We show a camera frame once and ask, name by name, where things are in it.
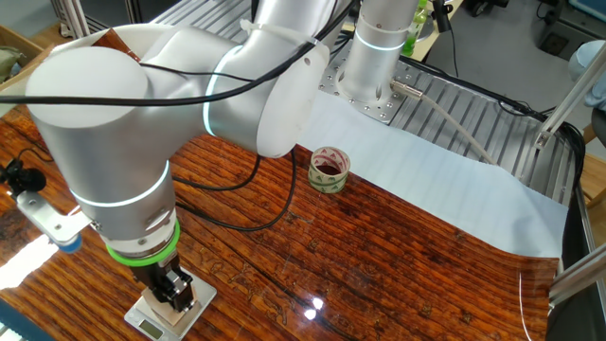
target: roll of tape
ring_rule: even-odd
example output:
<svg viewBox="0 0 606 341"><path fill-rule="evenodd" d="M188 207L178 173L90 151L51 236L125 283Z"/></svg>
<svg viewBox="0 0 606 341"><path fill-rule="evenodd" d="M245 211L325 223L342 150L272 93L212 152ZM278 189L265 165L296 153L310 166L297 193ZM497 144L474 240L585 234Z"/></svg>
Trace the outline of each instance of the roll of tape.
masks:
<svg viewBox="0 0 606 341"><path fill-rule="evenodd" d="M334 147L322 147L312 154L308 179L313 188L323 193L336 193L348 179L349 156Z"/></svg>

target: metal bracket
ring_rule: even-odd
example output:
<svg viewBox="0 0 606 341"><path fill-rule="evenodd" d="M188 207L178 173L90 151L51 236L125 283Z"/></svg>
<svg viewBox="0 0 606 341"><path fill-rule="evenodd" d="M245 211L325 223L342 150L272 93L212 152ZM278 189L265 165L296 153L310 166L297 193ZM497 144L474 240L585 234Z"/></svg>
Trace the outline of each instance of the metal bracket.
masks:
<svg viewBox="0 0 606 341"><path fill-rule="evenodd" d="M27 190L17 196L17 207L59 246L72 244L80 231L93 222L82 211L64 216L40 194Z"/></svg>
<svg viewBox="0 0 606 341"><path fill-rule="evenodd" d="M591 64L587 66L585 72L580 76L572 90L570 90L570 93L541 127L539 136L535 140L535 147L537 149L543 149L549 138L558 131L560 126L577 105L579 105L585 95L591 91L604 72L606 72L606 45L599 50Z"/></svg>
<svg viewBox="0 0 606 341"><path fill-rule="evenodd" d="M606 276L606 244L577 261L554 279L549 291L550 304L556 306L562 303L604 276Z"/></svg>
<svg viewBox="0 0 606 341"><path fill-rule="evenodd" d="M217 295L217 289L210 284L192 275L186 269L183 271L192 277L191 286L197 300L174 326L155 313L143 296L124 315L124 320L151 340L181 341L210 301Z"/></svg>

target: metal mounting plate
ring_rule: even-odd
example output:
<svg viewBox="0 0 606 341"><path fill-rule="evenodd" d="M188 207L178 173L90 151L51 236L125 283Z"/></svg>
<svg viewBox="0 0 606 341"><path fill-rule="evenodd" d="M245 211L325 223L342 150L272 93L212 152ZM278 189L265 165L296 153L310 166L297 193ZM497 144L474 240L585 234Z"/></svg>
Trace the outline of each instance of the metal mounting plate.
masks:
<svg viewBox="0 0 606 341"><path fill-rule="evenodd" d="M398 93L391 93L390 97L383 100L383 102L375 102L372 104L364 103L352 99L351 97L343 94L339 91L336 82L337 82L337 73L339 69L346 63L349 55L349 48L351 47L351 42L348 43L346 48L342 49L339 53L336 54L332 58L329 66L324 71L324 75L322 76L322 80L320 81L320 85L318 88L328 94L340 97L342 99L346 99L351 103L351 105L356 108L359 112L364 113L367 116L370 116L380 122L385 124L389 124L394 116L398 113L398 110L401 107L401 104L406 99L405 96L402 96ZM399 77L401 75L396 74L396 80L400 80Z"/></svg>

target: wire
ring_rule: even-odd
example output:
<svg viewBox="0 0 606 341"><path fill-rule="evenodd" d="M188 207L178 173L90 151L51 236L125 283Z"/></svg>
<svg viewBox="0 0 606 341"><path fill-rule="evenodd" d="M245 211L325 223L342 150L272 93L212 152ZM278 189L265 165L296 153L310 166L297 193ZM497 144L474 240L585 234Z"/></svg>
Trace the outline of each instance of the wire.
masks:
<svg viewBox="0 0 606 341"><path fill-rule="evenodd" d="M186 210L187 212L195 215L198 218L202 218L215 225L222 226L222 227L229 228L229 229L234 229L234 230L237 230L240 232L254 232L254 231L259 231L259 230L265 229L267 227L271 227L272 225L277 223L282 218L282 216L284 216L284 214L288 211L288 207L291 205L291 201L293 200L294 188L296 186L296 155L294 153L294 149L291 150L291 158L293 160L293 180L291 181L291 190L288 193L288 198L286 199L284 208L282 208L282 210L277 214L277 216L271 222L269 222L267 224L263 224L261 226L256 226L256 227L234 226L232 224L220 222L214 218L209 217L204 211L202 211L199 208L195 208L193 206L189 206L189 205L186 205L186 204L180 203L180 202L177 202L176 205L178 207Z"/></svg>
<svg viewBox="0 0 606 341"><path fill-rule="evenodd" d="M193 188L198 188L198 189L205 189L205 190L214 190L214 191L226 191L226 190L234 190L234 189L238 189L238 188L243 188L244 186L248 185L251 181L253 181L253 179L255 178L255 175L257 175L257 171L258 171L258 166L261 163L261 155L257 155L257 161L255 161L255 167L253 168L253 171L250 173L250 175L248 176L248 178L246 178L246 180L244 180L242 183L234 185L234 186L228 186L228 187L211 187L211 186L207 186L207 185L202 185L193 181L189 181L183 178L180 178L178 176L173 176L172 180L176 181L176 182L180 182L182 184L191 186Z"/></svg>
<svg viewBox="0 0 606 341"><path fill-rule="evenodd" d="M458 66L456 66L456 45L455 45L455 33L451 28L451 36L453 36L453 61L454 61L454 71L456 73L456 77L458 78Z"/></svg>
<svg viewBox="0 0 606 341"><path fill-rule="evenodd" d="M345 18L348 16L349 11L355 5L355 0L351 1L349 5L336 17L331 23L328 23L324 28L315 35L315 39L322 41L324 40ZM248 82L245 85L237 87L232 90L224 91L215 95L210 96L199 96L193 98L182 98L182 99L112 99L112 98L90 98L90 97L56 97L56 96L3 96L0 97L0 103L8 104L75 104L75 105L106 105L106 106L133 106L133 107L163 107L163 106L179 106L179 105L192 105L200 104L205 102L212 102L222 99L228 99L240 95L246 91L252 90L257 86L270 81L282 73L284 73L293 63L298 61L300 58L305 56L315 47L314 44L305 43L298 48L297 52L276 66L272 70L268 71L261 77Z"/></svg>
<svg viewBox="0 0 606 341"><path fill-rule="evenodd" d="M406 58L402 55L400 55L400 61L403 63L407 63L409 65L412 65L423 72L426 72L430 75L433 75L433 76L443 79L445 81L450 81L456 85L466 87L475 92L483 94L489 98L496 99L497 102L499 103L499 106L501 106L501 108L503 108L504 111L507 112L508 114L512 114L517 117L519 117L519 116L531 117L531 118L534 118L541 122L544 122L547 120L547 116L544 114L545 111L540 112L540 113L536 112L535 110L530 108L530 106L526 102L508 99L505 96L493 93L490 90L487 90L481 86L477 86L477 85L471 84L467 81L463 81L461 79L452 77L452 76L448 75L446 72L444 72L436 67L417 62L410 58ZM505 108L504 104L508 105L509 107L511 107L511 109L513 109L514 111L516 111L520 114L514 113L514 112L510 111L509 109ZM577 129L572 124L570 124L568 122L564 122L561 125L561 127L558 129L557 134L559 134L562 138L564 138L568 142L570 149L572 150L573 154L575 155L576 169L575 169L575 178L573 181L573 188L576 188L579 185L580 176L582 175L582 170L583 170L583 165L584 165L584 160L585 160L585 143L583 141L582 133L579 131L579 129Z"/></svg>
<svg viewBox="0 0 606 341"><path fill-rule="evenodd" d="M337 47L334 51L332 51L330 54L331 55L335 55L339 52L341 52L341 50L349 43L349 40L344 41L339 47Z"/></svg>
<svg viewBox="0 0 606 341"><path fill-rule="evenodd" d="M556 107L552 107L552 108L549 108L549 109L547 109L547 110L543 110L543 111L541 111L539 114L540 114L540 115L547 115L547 114L552 113L554 110L556 110Z"/></svg>
<svg viewBox="0 0 606 341"><path fill-rule="evenodd" d="M453 82L459 86L469 88L475 92L478 92L478 93L486 95L490 98L496 99L497 101L501 101L501 102L509 105L513 110L518 111L521 114L524 114L525 116L537 114L535 111L533 111L531 108L529 108L529 106L522 104L522 102L519 102L519 101L516 101L513 99L508 99L505 96L493 93L490 90L487 90L481 86L472 84L468 81L463 81L457 77L450 76L443 70L440 70L434 66L430 66L430 65L427 65L424 63L417 62L413 59L407 58L402 55L400 55L400 61L403 63L407 63L409 65L412 65L412 66L416 67L417 69L424 71L430 75L442 78L443 80L446 80L446 81Z"/></svg>
<svg viewBox="0 0 606 341"><path fill-rule="evenodd" d="M38 157L38 159L40 159L40 161L43 161L43 162L45 162L45 163L51 163L51 162L55 162L55 159L53 159L52 157L51 157L51 158L45 158L45 157L42 157L41 155L39 155L39 154L38 154L38 152L34 151L34 150L33 150L33 149L31 149L31 148L25 148L25 149L22 149L22 150L19 152L19 154L17 155L17 158L16 158L16 159L17 159L17 161L21 160L21 156L23 156L23 154L24 154L24 153L26 153L26 152L33 153L34 155L36 155L36 157Z"/></svg>
<svg viewBox="0 0 606 341"><path fill-rule="evenodd" d="M162 70L162 71L168 71L168 72L172 72L172 73L176 73L176 74L180 74L180 75L221 76L221 77L227 77L227 78L230 78L230 79L234 79L234 80L237 80L237 81L253 81L251 79L246 79L244 77L238 77L238 76L229 75L229 74L225 74L225 73L221 73L221 72L189 72L189 71L180 71L180 70L171 69L169 67L160 66L160 65L154 65L154 64L148 64L148 63L139 63L139 65L141 65L143 67L148 67L148 68L154 68L154 69Z"/></svg>
<svg viewBox="0 0 606 341"><path fill-rule="evenodd" d="M543 2L541 4L539 4L539 6L537 7L537 18L544 20L547 16L541 16L539 15L539 11L541 10L541 7L543 6Z"/></svg>
<svg viewBox="0 0 606 341"><path fill-rule="evenodd" d="M437 104L433 99L428 98L426 95L421 95L420 98L424 101L426 101L427 103L429 103L429 105L431 105L440 115L442 115L444 118L446 118L446 120L454 125L454 127L463 135L465 136L465 138L467 138L468 141L470 141L470 143L472 144L472 146L479 152L479 154L484 157L490 164L492 165L497 165L496 161L494 161L494 159L490 156L490 154L488 154L488 152L486 152L484 150L484 148L482 148L482 146L475 140L475 138L473 138L473 136L465 130L465 128L463 128L463 126L461 126L457 121L455 121L454 118L452 118L447 112L446 110L444 110L444 108L442 108L439 104Z"/></svg>

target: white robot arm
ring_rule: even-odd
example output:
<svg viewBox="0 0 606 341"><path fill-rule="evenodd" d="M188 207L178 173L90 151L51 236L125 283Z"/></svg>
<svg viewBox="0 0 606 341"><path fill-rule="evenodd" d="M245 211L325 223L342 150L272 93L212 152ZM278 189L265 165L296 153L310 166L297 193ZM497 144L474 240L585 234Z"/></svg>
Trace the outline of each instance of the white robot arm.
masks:
<svg viewBox="0 0 606 341"><path fill-rule="evenodd" d="M175 249L179 225L168 159L202 134L267 157L292 149L329 63L325 44L333 44L351 6L346 0L261 0L244 45L194 27L162 28L142 57L142 63L188 73L254 81L142 67L104 47L70 48L79 41L62 47L32 74L23 102L81 213L60 215L28 190L14 193L18 207L63 247L92 223L110 254L159 302L186 312L194 295ZM365 1L355 56L339 80L353 99L381 102L390 93L385 87L416 6L415 0ZM291 62L284 70L276 68L285 61ZM213 97L243 86L250 88ZM61 98L72 105L49 105ZM90 105L90 98L105 100Z"/></svg>

